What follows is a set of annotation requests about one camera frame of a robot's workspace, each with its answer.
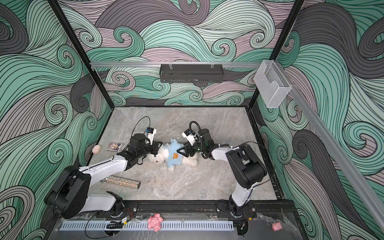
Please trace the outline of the white plush teddy bear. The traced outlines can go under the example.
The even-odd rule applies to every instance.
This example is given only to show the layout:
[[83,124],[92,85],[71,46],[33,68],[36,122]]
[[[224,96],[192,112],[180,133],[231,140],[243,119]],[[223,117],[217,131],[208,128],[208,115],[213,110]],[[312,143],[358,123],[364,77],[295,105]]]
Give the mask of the white plush teddy bear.
[[[149,161],[155,163],[155,164],[166,164],[166,158],[168,157],[168,151],[165,149],[165,145],[162,145],[160,148],[159,148],[159,151],[158,151],[158,154],[157,155],[152,155],[152,154],[149,154],[147,156],[147,158],[149,159]],[[194,155],[193,157],[183,157],[182,159],[182,163],[181,165],[186,165],[186,166],[189,166],[189,167],[196,167],[198,165],[198,156],[197,155]]]

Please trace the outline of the light blue fleece hoodie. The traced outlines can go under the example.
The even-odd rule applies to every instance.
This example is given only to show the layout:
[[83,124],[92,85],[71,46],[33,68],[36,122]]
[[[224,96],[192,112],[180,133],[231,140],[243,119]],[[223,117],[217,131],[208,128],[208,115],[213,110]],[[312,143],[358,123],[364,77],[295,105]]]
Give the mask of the light blue fleece hoodie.
[[179,143],[176,139],[171,139],[171,142],[165,146],[168,151],[168,157],[166,158],[166,164],[169,169],[175,165],[181,165],[183,155],[178,153],[177,150],[182,149],[185,145]]

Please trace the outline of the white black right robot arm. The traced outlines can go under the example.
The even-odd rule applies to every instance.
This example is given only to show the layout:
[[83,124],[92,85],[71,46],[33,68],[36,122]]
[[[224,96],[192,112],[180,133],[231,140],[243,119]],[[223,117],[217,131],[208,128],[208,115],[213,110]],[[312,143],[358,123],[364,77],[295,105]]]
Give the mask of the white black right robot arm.
[[253,189],[260,185],[267,175],[267,169],[248,143],[236,147],[228,144],[216,144],[208,129],[195,133],[187,129],[182,136],[188,141],[177,150],[185,157],[200,153],[204,159],[228,162],[237,181],[234,192],[229,198],[229,211],[235,218],[244,216],[245,209]]

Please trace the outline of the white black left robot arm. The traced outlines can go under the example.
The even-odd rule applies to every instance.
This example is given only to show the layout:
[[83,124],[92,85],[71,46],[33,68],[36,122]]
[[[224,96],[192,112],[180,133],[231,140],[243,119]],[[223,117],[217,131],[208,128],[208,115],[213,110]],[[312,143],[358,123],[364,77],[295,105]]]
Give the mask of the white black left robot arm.
[[106,195],[90,195],[89,189],[95,183],[136,165],[147,155],[156,155],[162,142],[154,141],[154,134],[135,134],[121,152],[100,163],[85,167],[66,167],[44,198],[54,215],[70,219],[83,212],[110,212],[120,216],[123,212],[123,199],[108,191]]

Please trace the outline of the colourful card box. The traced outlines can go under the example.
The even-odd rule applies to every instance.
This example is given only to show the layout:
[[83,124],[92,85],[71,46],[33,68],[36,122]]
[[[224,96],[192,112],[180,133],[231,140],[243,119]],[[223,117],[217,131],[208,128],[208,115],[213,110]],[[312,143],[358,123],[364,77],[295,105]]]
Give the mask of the colourful card box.
[[108,152],[119,152],[122,146],[123,146],[122,143],[109,142],[107,144],[107,146],[106,146],[106,151],[108,151]]

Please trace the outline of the glitter multicolour tube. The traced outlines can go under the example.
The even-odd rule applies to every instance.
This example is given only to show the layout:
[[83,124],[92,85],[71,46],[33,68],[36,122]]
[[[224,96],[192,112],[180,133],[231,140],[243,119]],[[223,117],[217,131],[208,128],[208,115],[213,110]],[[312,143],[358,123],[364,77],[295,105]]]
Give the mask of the glitter multicolour tube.
[[137,190],[141,186],[140,181],[126,179],[126,178],[122,178],[122,177],[116,177],[116,176],[108,176],[104,179],[101,179],[100,182],[118,185],[118,186],[122,186],[122,187],[126,187],[126,188],[137,189]]

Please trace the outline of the pink round wooden block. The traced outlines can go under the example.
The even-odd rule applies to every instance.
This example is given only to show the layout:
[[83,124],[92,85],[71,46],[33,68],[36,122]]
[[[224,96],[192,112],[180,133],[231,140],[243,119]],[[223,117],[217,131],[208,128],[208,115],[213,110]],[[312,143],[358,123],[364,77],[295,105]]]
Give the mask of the pink round wooden block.
[[101,152],[101,150],[102,150],[102,147],[101,147],[100,145],[95,145],[95,146],[93,147],[93,149],[92,149],[92,153],[93,153],[94,155],[97,155],[97,154],[99,154],[99,153]]

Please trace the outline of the pink plush toy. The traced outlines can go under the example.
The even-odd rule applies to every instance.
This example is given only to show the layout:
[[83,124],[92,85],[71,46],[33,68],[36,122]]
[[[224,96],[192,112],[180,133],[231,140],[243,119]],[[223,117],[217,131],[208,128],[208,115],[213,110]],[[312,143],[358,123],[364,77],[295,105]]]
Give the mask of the pink plush toy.
[[149,217],[148,219],[148,230],[154,230],[158,232],[162,226],[161,223],[164,219],[161,217],[161,214],[155,214],[153,217]]

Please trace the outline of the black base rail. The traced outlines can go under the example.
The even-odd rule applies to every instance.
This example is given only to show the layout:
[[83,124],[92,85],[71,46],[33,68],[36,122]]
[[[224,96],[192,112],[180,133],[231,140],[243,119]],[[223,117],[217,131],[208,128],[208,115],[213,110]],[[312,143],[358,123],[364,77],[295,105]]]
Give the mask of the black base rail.
[[95,209],[84,209],[83,212],[100,211],[105,215],[117,216],[120,213],[136,215],[139,213],[218,213],[218,215],[240,216],[253,212],[281,212],[294,211],[296,209],[293,201],[267,200],[249,201],[239,207],[232,200],[191,200],[191,201],[116,201],[108,210],[101,207]]

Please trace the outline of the black cage corner post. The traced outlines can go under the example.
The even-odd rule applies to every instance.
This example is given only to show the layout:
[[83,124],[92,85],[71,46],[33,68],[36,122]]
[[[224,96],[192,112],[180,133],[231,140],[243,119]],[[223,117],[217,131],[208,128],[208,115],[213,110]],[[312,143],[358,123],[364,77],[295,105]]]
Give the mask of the black cage corner post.
[[[304,1],[295,1],[294,2],[292,10],[291,10],[284,26],[283,26],[282,33],[280,34],[280,36],[278,38],[277,44],[276,44],[269,60],[273,60],[276,63],[278,63],[278,61],[277,61],[278,56],[279,56],[281,50],[283,49],[283,46],[284,46],[286,40],[288,39],[288,36],[292,30],[292,27],[294,26],[294,23],[298,17],[298,14],[299,14],[303,4],[304,4]],[[249,104],[250,109],[252,109],[256,106],[257,98],[259,96],[261,96],[261,94],[257,88],[255,90],[255,93],[254,93],[251,101],[250,101],[250,104]]]

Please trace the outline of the black wall-mounted tray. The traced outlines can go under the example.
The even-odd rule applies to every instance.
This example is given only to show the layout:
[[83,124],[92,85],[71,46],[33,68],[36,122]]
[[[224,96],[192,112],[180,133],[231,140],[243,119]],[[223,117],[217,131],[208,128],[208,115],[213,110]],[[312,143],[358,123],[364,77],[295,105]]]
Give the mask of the black wall-mounted tray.
[[220,83],[224,79],[222,65],[161,65],[163,83]]

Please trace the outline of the aluminium rail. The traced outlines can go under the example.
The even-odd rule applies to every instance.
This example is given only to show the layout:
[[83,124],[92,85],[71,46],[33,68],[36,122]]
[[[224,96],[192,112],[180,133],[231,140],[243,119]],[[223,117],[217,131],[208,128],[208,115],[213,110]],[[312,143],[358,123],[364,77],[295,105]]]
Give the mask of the aluminium rail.
[[261,65],[261,62],[140,62],[140,61],[95,61],[90,62],[92,68],[160,68],[161,65],[222,65],[223,68],[244,68],[254,69]]
[[323,142],[331,157],[337,162],[338,166],[344,172],[345,176],[354,187],[362,202],[366,205],[371,216],[375,219],[381,230],[384,229],[384,204],[379,198],[377,193],[373,190],[371,185],[367,182],[366,178],[354,165],[352,159],[348,156],[346,151],[335,139],[333,134],[324,124],[322,119],[316,114],[310,105],[307,103],[303,94],[297,88],[297,85],[292,83],[291,79],[285,72],[281,64],[276,63],[276,70],[283,76],[283,79],[291,87],[290,93],[302,110],[303,114],[307,117],[309,123],[313,126],[314,130],[318,133],[319,139]]

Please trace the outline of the clear acrylic wall bin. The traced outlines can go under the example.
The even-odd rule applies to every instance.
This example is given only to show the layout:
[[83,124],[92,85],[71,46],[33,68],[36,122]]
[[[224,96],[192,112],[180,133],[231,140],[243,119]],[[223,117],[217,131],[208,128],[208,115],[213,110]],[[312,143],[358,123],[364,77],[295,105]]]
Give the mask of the clear acrylic wall bin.
[[254,77],[255,84],[269,109],[278,108],[292,87],[283,66],[273,60],[263,61]]

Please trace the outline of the aluminium rail right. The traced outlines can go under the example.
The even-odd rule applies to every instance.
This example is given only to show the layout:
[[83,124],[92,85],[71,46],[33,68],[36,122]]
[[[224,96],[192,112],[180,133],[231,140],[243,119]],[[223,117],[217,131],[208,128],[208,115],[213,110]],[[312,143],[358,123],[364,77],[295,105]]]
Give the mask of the aluminium rail right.
[[366,178],[354,165],[352,159],[348,156],[346,151],[335,139],[333,134],[324,124],[322,119],[316,114],[310,105],[307,103],[303,94],[297,88],[297,85],[292,83],[291,79],[285,72],[281,64],[276,63],[276,70],[283,76],[283,79],[291,87],[290,93],[302,110],[303,114],[307,117],[309,123],[313,126],[314,130],[318,133],[319,139],[323,142],[331,157],[337,162],[338,166],[344,172],[345,176],[354,187],[362,202],[366,205],[371,216],[375,219],[381,230],[384,229],[384,204],[379,198],[377,193],[373,190],[371,185],[367,182]]

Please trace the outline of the black left corner post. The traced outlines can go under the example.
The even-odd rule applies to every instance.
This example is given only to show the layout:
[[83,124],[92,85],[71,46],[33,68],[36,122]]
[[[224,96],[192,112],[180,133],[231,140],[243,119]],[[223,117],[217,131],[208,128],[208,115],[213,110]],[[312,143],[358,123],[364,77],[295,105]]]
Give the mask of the black left corner post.
[[83,63],[85,64],[85,66],[86,66],[89,74],[91,75],[92,79],[94,80],[95,84],[97,85],[97,87],[101,91],[101,94],[103,95],[104,99],[107,101],[107,104],[109,105],[110,109],[113,111],[115,109],[115,105],[114,105],[112,99],[110,98],[106,88],[104,87],[104,84],[103,84],[98,72],[92,69],[91,61],[90,61],[88,55],[86,54],[86,52],[84,51],[80,41],[76,37],[76,34],[75,34],[74,30],[72,29],[68,19],[66,18],[62,8],[60,7],[59,2],[55,1],[55,0],[47,0],[47,2],[49,3],[49,5],[50,5],[51,9],[53,10],[54,14],[56,15],[57,19],[59,20],[64,31],[68,35],[70,41],[74,45],[75,50],[79,54]]

